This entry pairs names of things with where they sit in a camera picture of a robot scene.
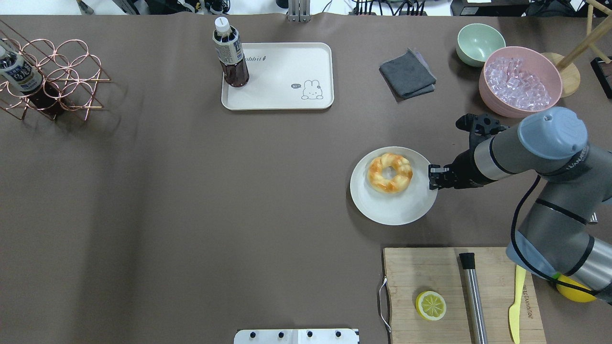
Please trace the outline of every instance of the gray cloth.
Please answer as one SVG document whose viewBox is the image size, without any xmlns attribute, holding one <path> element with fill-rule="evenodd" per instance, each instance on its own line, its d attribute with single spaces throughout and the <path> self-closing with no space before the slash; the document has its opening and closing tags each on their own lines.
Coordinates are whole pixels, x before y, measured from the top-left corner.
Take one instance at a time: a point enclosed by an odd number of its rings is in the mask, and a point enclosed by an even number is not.
<svg viewBox="0 0 612 344">
<path fill-rule="evenodd" d="M 399 58 L 383 63 L 380 70 L 401 98 L 416 97 L 436 89 L 436 77 L 431 74 L 429 66 L 418 52 L 413 53 L 410 49 Z"/>
</svg>

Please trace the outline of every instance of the yellow plastic knife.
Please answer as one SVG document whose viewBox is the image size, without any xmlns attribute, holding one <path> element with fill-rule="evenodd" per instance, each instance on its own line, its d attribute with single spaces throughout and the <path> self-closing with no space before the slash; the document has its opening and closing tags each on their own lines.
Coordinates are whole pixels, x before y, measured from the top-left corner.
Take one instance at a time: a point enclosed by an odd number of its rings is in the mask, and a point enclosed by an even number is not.
<svg viewBox="0 0 612 344">
<path fill-rule="evenodd" d="M 523 285 L 525 284 L 525 269 L 517 265 L 514 273 L 514 303 L 508 309 L 508 322 L 510 323 L 510 334 L 515 344 L 520 344 L 521 338 L 518 333 L 519 315 L 521 313 L 521 300 L 523 299 Z"/>
</svg>

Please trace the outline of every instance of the green bowl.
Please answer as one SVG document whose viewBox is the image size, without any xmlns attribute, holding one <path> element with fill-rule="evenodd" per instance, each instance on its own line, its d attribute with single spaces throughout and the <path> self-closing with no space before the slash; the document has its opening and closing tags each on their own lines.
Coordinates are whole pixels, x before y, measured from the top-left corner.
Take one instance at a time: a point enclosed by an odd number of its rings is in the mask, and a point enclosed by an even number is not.
<svg viewBox="0 0 612 344">
<path fill-rule="evenodd" d="M 457 55 L 461 61 L 472 67 L 484 66 L 494 51 L 504 47 L 504 36 L 489 25 L 469 24 L 457 35 Z"/>
</svg>

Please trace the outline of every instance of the plastic bottle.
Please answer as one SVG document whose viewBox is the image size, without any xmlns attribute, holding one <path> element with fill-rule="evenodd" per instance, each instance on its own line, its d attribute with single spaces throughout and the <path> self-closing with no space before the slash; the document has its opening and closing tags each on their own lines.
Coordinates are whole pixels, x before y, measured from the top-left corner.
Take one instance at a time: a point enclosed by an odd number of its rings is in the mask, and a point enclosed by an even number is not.
<svg viewBox="0 0 612 344">
<path fill-rule="evenodd" d="M 212 38 L 217 44 L 217 54 L 225 74 L 225 81 L 233 87 L 243 87 L 248 82 L 247 61 L 244 60 L 240 35 L 228 19 L 218 17 Z"/>
<path fill-rule="evenodd" d="M 59 97 L 58 90 L 51 84 L 44 83 L 42 74 L 22 55 L 6 50 L 2 45 L 0 45 L 0 74 L 26 95 L 39 111 L 51 117 L 64 112 L 60 100 L 53 98 Z"/>
</svg>

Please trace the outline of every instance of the black cable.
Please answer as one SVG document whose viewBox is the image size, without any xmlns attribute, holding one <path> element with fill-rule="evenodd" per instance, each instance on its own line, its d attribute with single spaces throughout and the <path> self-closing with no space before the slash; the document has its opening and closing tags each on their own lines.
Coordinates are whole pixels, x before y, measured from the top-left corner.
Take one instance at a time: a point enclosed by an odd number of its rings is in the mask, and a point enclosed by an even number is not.
<svg viewBox="0 0 612 344">
<path fill-rule="evenodd" d="M 586 288 L 579 287 L 577 285 L 571 285 L 571 284 L 566 283 L 566 282 L 561 282 L 559 280 L 554 279 L 553 277 L 551 277 L 549 275 L 546 275 L 542 271 L 536 269 L 533 265 L 531 265 L 527 261 L 525 256 L 523 256 L 523 254 L 518 249 L 518 244 L 517 244 L 518 213 L 521 211 L 521 208 L 523 207 L 523 204 L 525 203 L 527 198 L 531 195 L 531 193 L 534 191 L 534 189 L 536 188 L 537 184 L 540 182 L 541 179 L 542 178 L 539 175 L 535 178 L 535 181 L 534 181 L 533 185 L 529 188 L 529 190 L 527 190 L 525 195 L 518 202 L 516 210 L 514 210 L 514 216 L 512 217 L 512 226 L 510 227 L 510 240 L 512 241 L 512 247 L 514 248 L 514 251 L 517 253 L 519 259 L 523 262 L 523 264 L 525 264 L 525 266 L 527 266 L 527 268 L 529 268 L 531 271 L 533 271 L 536 274 L 540 275 L 541 278 L 543 278 L 543 279 L 545 279 L 545 280 L 547 280 L 549 282 L 553 282 L 553 283 L 558 284 L 558 285 L 566 286 L 568 288 L 580 290 L 582 292 L 585 292 L 587 294 L 595 296 L 595 295 L 597 295 L 599 293 L 598 291 L 593 291 L 593 290 L 589 290 L 589 289 L 586 289 Z"/>
<path fill-rule="evenodd" d="M 401 10 L 404 8 L 404 5 L 408 3 L 408 0 L 404 0 L 401 2 L 401 5 L 397 8 L 397 11 L 393 13 L 393 15 L 401 15 Z"/>
<path fill-rule="evenodd" d="M 387 4 L 387 6 L 389 6 L 389 10 L 391 11 L 391 15 L 395 15 L 393 13 L 393 7 L 391 6 L 391 4 L 389 4 L 388 0 L 383 0 L 385 2 L 385 4 Z"/>
<path fill-rule="evenodd" d="M 206 2 L 200 2 L 200 4 L 203 4 L 203 6 L 212 12 L 213 9 L 213 5 L 215 6 L 220 6 L 219 10 L 217 10 L 217 8 L 215 7 L 214 10 L 221 12 L 223 14 L 227 14 L 230 11 L 231 8 L 231 1 L 230 0 L 212 0 L 212 1 L 206 1 Z"/>
<path fill-rule="evenodd" d="M 372 6 L 374 5 L 374 2 L 377 1 L 378 5 L 380 6 L 380 10 L 381 10 L 381 15 L 383 15 L 383 6 L 380 4 L 381 0 L 351 0 L 352 2 L 355 3 L 355 8 L 353 8 L 353 14 L 355 15 L 368 15 L 368 14 L 372 14 Z M 389 5 L 389 9 L 391 10 L 391 13 L 393 13 L 393 8 L 391 7 L 391 5 L 387 2 L 387 5 Z"/>
<path fill-rule="evenodd" d="M 327 3 L 327 5 L 325 5 L 325 7 L 323 7 L 323 10 L 321 12 L 325 12 L 325 9 L 327 8 L 327 6 L 332 4 L 333 0 L 329 0 L 329 2 Z"/>
</svg>

